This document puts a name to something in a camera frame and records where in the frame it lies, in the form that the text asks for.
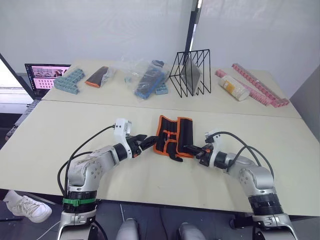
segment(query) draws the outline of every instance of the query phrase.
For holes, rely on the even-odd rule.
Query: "gray floor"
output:
[[[52,215],[43,223],[32,223],[27,218],[22,221],[0,222],[0,240],[36,240],[47,229],[60,220],[61,205],[49,204]],[[102,225],[109,240],[116,238],[118,229],[126,218],[135,218],[139,223],[141,240],[165,240],[165,230],[161,224],[162,215],[169,240],[176,240],[176,231],[181,223],[189,222],[196,225],[207,240],[251,240],[252,229],[233,230],[229,227],[231,213],[192,209],[174,209],[138,204],[119,204],[103,201],[98,206],[97,221]],[[0,218],[12,218],[4,202],[0,202]],[[293,222],[300,240],[320,239],[320,219],[311,218]],[[58,225],[50,230],[41,240],[54,240]]]

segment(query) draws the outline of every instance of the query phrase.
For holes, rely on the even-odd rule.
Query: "wire magazine rack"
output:
[[[211,93],[210,49],[177,52],[169,78],[181,98]]]

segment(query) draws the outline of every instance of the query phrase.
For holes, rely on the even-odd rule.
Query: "laptop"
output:
[[[54,86],[54,80],[62,76],[69,64],[24,64],[35,99],[42,99]]]

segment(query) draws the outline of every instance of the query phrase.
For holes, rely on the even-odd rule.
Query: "table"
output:
[[[160,115],[193,119],[194,144],[204,133],[229,131],[259,149],[270,161],[283,209],[290,215],[320,216],[320,146],[300,118],[41,101],[0,150],[0,188],[59,195],[57,172],[85,140],[116,118],[132,121],[132,135],[154,135]],[[81,152],[116,144],[112,131]],[[241,145],[223,137],[224,152]],[[103,176],[98,197],[108,200],[251,212],[240,184],[220,169],[194,159],[183,163],[148,149]]]
[[[77,60],[69,68],[68,72],[75,68],[80,68],[84,71],[84,80],[89,78],[96,70],[102,66],[119,66],[118,62],[103,61],[103,60]],[[287,118],[301,118],[297,110],[290,103],[285,107],[274,108],[273,106],[264,106],[253,98],[237,102],[230,94],[218,85],[219,78],[215,75],[217,68],[211,68],[212,93],[206,92],[204,95],[189,96],[180,98],[175,87],[170,80],[167,81],[169,93],[166,95],[152,95],[147,100],[137,98],[131,89],[125,84],[125,73],[118,70],[113,79],[106,82],[101,88],[91,87],[85,84],[85,81],[80,81],[77,86],[80,93],[77,95],[70,94],[58,90],[51,89],[44,100],[75,102],[75,103],[90,103],[104,104],[115,106],[129,106],[152,109],[168,109],[168,110],[187,110],[210,113],[231,113],[231,114],[248,114],[260,116],[275,116]],[[232,68],[223,68],[223,70],[244,83],[247,82],[238,72]],[[251,70],[251,72],[265,83],[271,90],[282,98],[286,96],[282,93],[279,86],[273,81],[272,76],[267,71]]]

